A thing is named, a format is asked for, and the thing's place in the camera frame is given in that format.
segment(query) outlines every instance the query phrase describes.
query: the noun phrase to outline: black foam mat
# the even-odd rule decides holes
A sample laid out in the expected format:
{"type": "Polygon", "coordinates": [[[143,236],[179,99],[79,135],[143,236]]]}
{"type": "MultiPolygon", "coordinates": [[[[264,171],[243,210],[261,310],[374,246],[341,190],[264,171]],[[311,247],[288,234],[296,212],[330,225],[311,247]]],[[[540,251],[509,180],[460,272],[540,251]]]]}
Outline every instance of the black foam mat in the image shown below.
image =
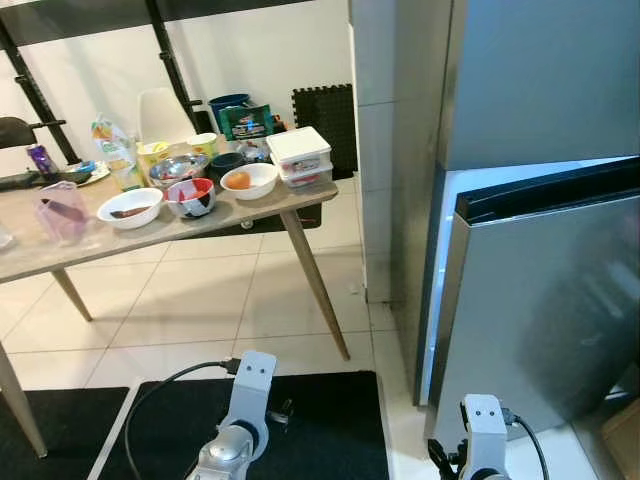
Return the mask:
{"type": "Polygon", "coordinates": [[[120,411],[127,388],[26,392],[49,449],[39,459],[4,399],[0,400],[0,478],[87,477],[120,411]]]}
{"type": "MultiPolygon", "coordinates": [[[[215,436],[232,382],[179,381],[144,404],[132,425],[134,456],[143,478],[183,478],[200,447],[215,436]]],[[[154,384],[143,384],[138,395],[154,384]]],[[[277,410],[289,398],[291,421],[286,431],[282,425],[269,425],[267,450],[251,464],[248,480],[389,478],[374,372],[275,377],[269,408],[277,410]]],[[[100,478],[133,478],[122,434],[100,478]]]]}

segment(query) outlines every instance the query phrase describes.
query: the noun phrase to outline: wooden table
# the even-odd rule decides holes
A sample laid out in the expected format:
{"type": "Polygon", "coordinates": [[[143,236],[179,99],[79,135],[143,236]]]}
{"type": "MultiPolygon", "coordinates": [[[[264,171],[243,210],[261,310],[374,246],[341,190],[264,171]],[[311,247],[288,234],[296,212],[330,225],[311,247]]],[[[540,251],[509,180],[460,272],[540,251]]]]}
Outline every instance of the wooden table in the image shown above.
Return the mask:
{"type": "MultiPolygon", "coordinates": [[[[81,188],[80,192],[87,210],[92,213],[96,212],[105,200],[119,193],[112,178],[87,185],[81,188]]],[[[252,201],[235,200],[228,192],[223,191],[217,194],[213,211],[198,219],[182,220],[174,216],[165,205],[158,218],[144,227],[135,230],[114,230],[93,219],[80,242],[70,246],[57,246],[48,240],[35,219],[34,191],[2,192],[0,219],[14,235],[15,243],[7,249],[0,250],[0,283],[51,272],[84,318],[91,321],[91,315],[64,270],[65,267],[157,243],[192,237],[248,220],[280,215],[333,339],[342,357],[349,360],[349,352],[333,306],[296,213],[298,208],[330,200],[337,194],[338,189],[333,182],[310,185],[294,191],[278,181],[273,192],[252,201]]],[[[2,344],[0,387],[9,408],[36,453],[40,457],[46,456],[46,446],[2,344]]]]}

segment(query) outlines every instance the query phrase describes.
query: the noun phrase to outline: table top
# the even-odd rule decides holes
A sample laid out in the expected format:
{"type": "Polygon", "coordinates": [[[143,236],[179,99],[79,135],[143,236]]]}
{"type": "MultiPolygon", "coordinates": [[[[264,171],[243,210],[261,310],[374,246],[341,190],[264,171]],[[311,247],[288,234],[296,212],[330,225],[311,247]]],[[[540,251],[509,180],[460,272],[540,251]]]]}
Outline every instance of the table top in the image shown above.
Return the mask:
{"type": "Polygon", "coordinates": [[[109,176],[78,191],[93,217],[83,238],[74,245],[49,240],[35,217],[35,190],[0,193],[0,223],[14,236],[13,243],[0,250],[0,283],[314,205],[338,194],[333,182],[292,190],[278,180],[274,190],[258,200],[236,200],[227,191],[217,193],[213,211],[197,219],[176,217],[163,205],[151,223],[133,230],[116,230],[95,218],[98,207],[119,193],[114,179],[109,176]]]}

